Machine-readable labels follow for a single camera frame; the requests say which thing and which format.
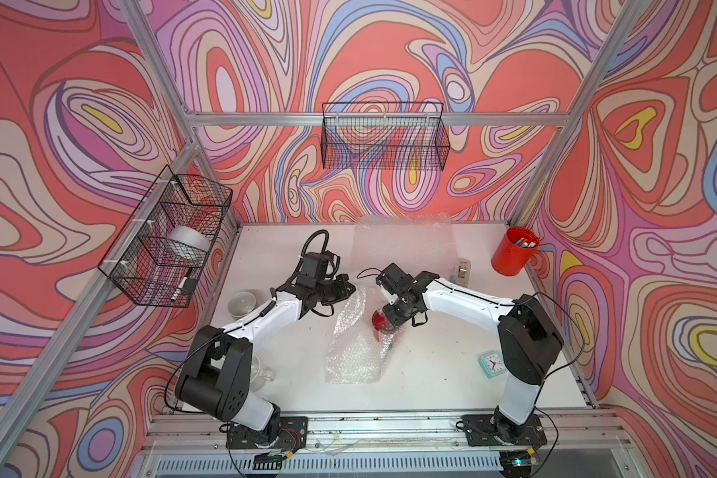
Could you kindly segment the red mug black handle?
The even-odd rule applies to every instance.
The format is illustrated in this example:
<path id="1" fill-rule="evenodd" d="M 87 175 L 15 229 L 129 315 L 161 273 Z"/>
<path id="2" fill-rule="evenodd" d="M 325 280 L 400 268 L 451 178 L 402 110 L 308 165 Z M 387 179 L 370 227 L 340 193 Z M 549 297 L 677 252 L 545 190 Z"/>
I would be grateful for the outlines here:
<path id="1" fill-rule="evenodd" d="M 398 330 L 398 327 L 386 318 L 382 309 L 375 310 L 372 314 L 372 326 L 378 335 L 391 335 Z"/>

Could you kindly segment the bubble wrap sheet around mug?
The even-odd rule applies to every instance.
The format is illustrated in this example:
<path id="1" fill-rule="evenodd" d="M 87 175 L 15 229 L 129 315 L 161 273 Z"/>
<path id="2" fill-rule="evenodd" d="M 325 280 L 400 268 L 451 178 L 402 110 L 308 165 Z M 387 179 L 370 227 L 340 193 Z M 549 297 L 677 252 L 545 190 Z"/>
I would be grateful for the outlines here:
<path id="1" fill-rule="evenodd" d="M 391 335 L 378 335 L 372 314 L 382 309 L 386 299 L 377 286 L 358 286 L 338 314 L 332 342 L 325 360 L 328 384 L 375 384 L 379 382 L 402 329 Z"/>

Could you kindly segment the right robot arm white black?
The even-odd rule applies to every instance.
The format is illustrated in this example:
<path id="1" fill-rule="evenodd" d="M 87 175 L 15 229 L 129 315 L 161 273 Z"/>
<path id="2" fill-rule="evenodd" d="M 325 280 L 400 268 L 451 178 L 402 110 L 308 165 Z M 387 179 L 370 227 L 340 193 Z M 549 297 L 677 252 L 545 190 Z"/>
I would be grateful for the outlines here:
<path id="1" fill-rule="evenodd" d="M 432 312 L 464 320 L 498 338 L 507 378 L 488 433 L 506 445 L 525 440 L 551 366 L 564 348 L 562 335 L 539 301 L 526 294 L 518 299 L 488 296 L 428 271 L 412 277 L 394 264 L 380 272 L 376 284 L 386 298 L 378 314 L 394 328 L 408 322 L 416 326 L 418 315 Z"/>

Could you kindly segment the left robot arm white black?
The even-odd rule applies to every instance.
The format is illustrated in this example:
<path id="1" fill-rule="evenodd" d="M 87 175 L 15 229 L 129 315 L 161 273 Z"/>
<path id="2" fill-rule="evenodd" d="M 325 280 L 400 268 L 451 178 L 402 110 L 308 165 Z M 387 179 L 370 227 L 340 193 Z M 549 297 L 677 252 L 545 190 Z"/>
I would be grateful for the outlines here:
<path id="1" fill-rule="evenodd" d="M 333 279 L 293 282 L 237 323 L 205 326 L 197 332 L 181 367 L 174 394 L 179 402 L 223 423 L 255 432 L 277 432 L 280 408 L 251 390 L 254 348 L 300 321 L 318 306 L 333 308 L 357 288 L 346 274 Z"/>

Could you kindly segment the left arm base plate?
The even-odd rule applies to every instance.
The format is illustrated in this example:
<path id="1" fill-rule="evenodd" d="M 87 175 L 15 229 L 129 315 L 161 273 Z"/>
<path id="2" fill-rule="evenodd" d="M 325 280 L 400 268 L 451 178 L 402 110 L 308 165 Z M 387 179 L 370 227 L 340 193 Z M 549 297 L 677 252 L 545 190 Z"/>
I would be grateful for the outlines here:
<path id="1" fill-rule="evenodd" d="M 281 449 L 295 452 L 307 445 L 308 428 L 307 416 L 290 415 L 276 418 L 260 431 L 234 422 L 221 425 L 219 430 L 226 436 L 227 449 Z"/>

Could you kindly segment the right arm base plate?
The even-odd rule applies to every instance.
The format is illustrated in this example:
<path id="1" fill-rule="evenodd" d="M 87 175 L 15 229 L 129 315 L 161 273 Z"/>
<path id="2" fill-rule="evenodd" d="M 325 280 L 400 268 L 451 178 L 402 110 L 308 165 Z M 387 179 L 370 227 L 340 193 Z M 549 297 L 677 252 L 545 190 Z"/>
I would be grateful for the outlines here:
<path id="1" fill-rule="evenodd" d="M 502 414 L 465 414 L 456 422 L 457 430 L 465 434 L 471 447 L 507 446 L 541 448 L 548 443 L 537 414 L 524 424 L 515 424 Z"/>

